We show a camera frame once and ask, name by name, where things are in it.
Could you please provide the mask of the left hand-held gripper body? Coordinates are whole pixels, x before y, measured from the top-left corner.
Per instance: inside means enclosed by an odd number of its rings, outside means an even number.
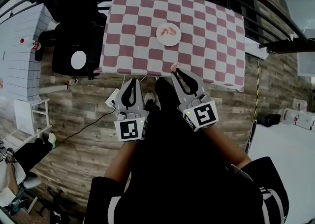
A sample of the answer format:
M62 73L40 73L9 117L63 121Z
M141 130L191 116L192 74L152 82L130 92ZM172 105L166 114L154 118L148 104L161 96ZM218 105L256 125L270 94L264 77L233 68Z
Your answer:
M142 110L140 114L135 112L117 112L117 120L114 122L118 140L121 142L144 140L149 115Z

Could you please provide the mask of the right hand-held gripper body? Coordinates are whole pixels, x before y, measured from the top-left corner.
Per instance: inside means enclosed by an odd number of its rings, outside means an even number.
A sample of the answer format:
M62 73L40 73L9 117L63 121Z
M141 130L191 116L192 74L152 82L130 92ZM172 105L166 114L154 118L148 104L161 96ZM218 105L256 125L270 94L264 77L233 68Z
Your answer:
M211 127L219 121L216 104L208 93L192 98L187 106L180 104L178 110L194 132Z

